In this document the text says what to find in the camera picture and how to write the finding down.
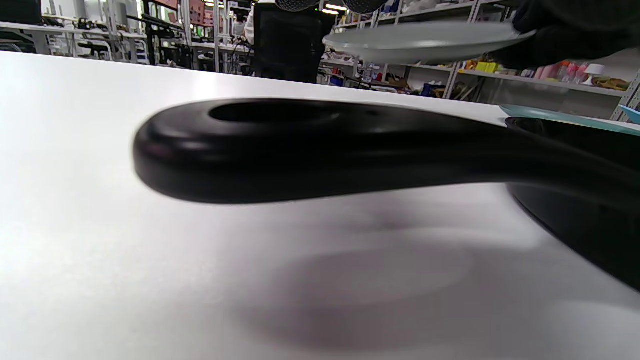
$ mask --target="plastic bottle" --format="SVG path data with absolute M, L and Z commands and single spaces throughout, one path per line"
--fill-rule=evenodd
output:
M 544 69 L 542 69 L 542 74 L 540 74 L 540 79 L 544 80 L 550 77 L 553 69 L 554 69 L 553 65 L 545 66 Z
M 560 63 L 560 68 L 558 69 L 558 75 L 556 76 L 556 79 L 558 81 L 562 81 L 566 76 L 567 70 L 569 69 L 569 64 L 571 63 L 568 61 L 563 61 Z
M 575 62 L 570 62 L 569 66 L 566 69 L 566 74 L 564 75 L 562 82 L 563 83 L 571 83 L 573 79 L 575 79 L 575 73 L 578 71 L 579 65 Z
M 365 61 L 362 66 L 362 81 L 370 83 L 371 80 L 373 80 L 373 69 L 371 68 L 371 63 Z
M 580 64 L 580 66 L 578 66 L 578 69 L 575 72 L 575 76 L 573 77 L 573 84 L 579 84 L 585 80 L 584 72 L 587 71 L 587 67 L 589 67 L 589 63 L 587 62 L 583 62 Z

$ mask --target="frying pan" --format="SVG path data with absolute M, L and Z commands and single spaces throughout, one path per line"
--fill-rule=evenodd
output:
M 369 104 L 205 101 L 154 115 L 133 156 L 155 191 L 216 204 L 507 183 L 542 226 L 640 289 L 640 139 L 539 119 L 506 124 Z

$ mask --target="pan handle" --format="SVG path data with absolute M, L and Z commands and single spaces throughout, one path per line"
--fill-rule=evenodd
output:
M 218 204 L 498 182 L 640 209 L 640 174 L 524 131 L 357 104 L 301 114 L 308 123 L 280 119 L 272 126 L 262 119 L 253 126 L 245 119 L 233 127 L 211 115 L 228 104 L 191 104 L 152 117 L 134 141 L 140 179 L 170 197 Z

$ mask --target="gray plate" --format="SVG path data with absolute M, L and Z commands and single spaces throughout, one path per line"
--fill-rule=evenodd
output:
M 533 34 L 519 34 L 509 23 L 434 21 L 330 34 L 323 42 L 372 62 L 442 63 L 472 59 Z

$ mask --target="table surface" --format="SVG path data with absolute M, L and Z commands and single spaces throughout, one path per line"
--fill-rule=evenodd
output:
M 202 49 L 215 49 L 216 44 L 212 42 L 192 42 L 191 47 L 194 48 L 202 48 Z M 250 49 L 243 45 L 236 46 L 235 44 L 220 44 L 219 50 L 221 51 L 233 51 L 235 50 L 237 53 L 248 53 Z
M 502 124 L 496 106 L 32 54 L 0 53 L 0 69 L 3 359 L 640 353 L 640 296 L 501 184 L 216 206 L 163 197 L 132 169 L 142 122 L 189 101 L 368 102 Z

